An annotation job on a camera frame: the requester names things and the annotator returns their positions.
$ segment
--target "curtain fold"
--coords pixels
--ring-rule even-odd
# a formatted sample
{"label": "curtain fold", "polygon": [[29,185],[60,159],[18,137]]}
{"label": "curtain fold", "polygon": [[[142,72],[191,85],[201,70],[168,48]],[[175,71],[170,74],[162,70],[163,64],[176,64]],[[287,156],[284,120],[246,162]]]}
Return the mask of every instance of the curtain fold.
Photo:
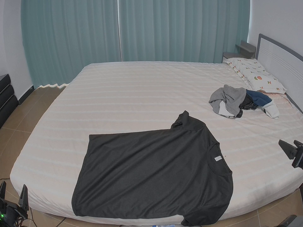
{"label": "curtain fold", "polygon": [[250,0],[119,0],[122,60],[220,63],[249,14]]}
{"label": "curtain fold", "polygon": [[117,0],[22,0],[34,87],[71,82],[90,63],[121,61]]}

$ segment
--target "white pillow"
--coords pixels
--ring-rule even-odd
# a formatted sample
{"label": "white pillow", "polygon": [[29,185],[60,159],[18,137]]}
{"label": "white pillow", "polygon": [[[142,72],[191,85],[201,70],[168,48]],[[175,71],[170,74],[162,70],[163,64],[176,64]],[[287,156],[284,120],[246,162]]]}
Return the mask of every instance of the white pillow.
{"label": "white pillow", "polygon": [[286,92],[281,82],[272,74],[269,74],[256,59],[229,58],[224,62],[233,68],[253,91],[280,94]]}

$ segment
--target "mattress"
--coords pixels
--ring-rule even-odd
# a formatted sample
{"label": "mattress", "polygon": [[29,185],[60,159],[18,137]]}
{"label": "mattress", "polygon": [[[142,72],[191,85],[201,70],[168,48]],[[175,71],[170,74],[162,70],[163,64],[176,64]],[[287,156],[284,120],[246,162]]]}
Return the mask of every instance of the mattress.
{"label": "mattress", "polygon": [[18,156],[10,178],[29,205],[41,212],[118,225],[180,224],[182,216],[113,219],[75,216],[71,198],[89,134],[169,129],[184,110],[204,123],[220,142],[233,171],[234,192],[221,219],[255,210],[303,182],[278,140],[303,141],[303,115],[284,95],[270,94],[280,111],[271,119],[261,110],[227,119],[212,111],[210,95],[228,84],[247,88],[227,64],[112,62],[90,64],[55,99]]}

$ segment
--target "floor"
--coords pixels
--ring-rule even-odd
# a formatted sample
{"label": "floor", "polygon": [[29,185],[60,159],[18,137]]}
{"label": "floor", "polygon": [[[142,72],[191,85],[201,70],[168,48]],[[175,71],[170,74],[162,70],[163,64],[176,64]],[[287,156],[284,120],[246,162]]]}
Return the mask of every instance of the floor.
{"label": "floor", "polygon": [[[33,131],[43,113],[64,88],[45,87],[36,89],[23,103],[18,106],[3,127],[0,129],[0,178],[10,175],[25,142]],[[6,180],[6,199],[18,202],[19,195],[10,180]],[[291,214],[303,215],[303,205],[300,190],[296,190],[284,198],[278,199],[250,213],[218,221],[214,227],[262,227],[276,226]],[[55,227],[63,217],[44,214],[33,210],[33,218],[38,227]],[[26,220],[23,225],[33,227],[32,221]],[[67,218],[60,227],[119,227],[118,225],[93,224]]]}

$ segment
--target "gray headboard frame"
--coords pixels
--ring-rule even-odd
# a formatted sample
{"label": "gray headboard frame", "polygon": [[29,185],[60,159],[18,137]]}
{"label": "gray headboard frame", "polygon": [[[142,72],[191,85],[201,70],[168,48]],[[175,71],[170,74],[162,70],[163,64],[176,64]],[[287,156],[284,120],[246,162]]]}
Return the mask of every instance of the gray headboard frame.
{"label": "gray headboard frame", "polygon": [[[303,61],[303,56],[301,56],[300,54],[298,54],[297,52],[295,52],[294,50],[292,50],[291,48],[281,44],[280,42],[271,39],[270,37],[267,37],[263,34],[259,34],[259,39],[258,39],[258,46],[257,46],[257,52],[256,52],[256,59],[258,59],[258,55],[259,55],[259,49],[260,49],[260,43],[261,43],[261,38],[281,47],[282,49],[286,50],[287,52],[289,52],[290,54],[294,55],[295,57],[297,57],[299,60]],[[298,105],[292,100],[292,98],[287,95],[287,98],[301,111],[301,113],[303,113],[303,111],[298,107]]]}

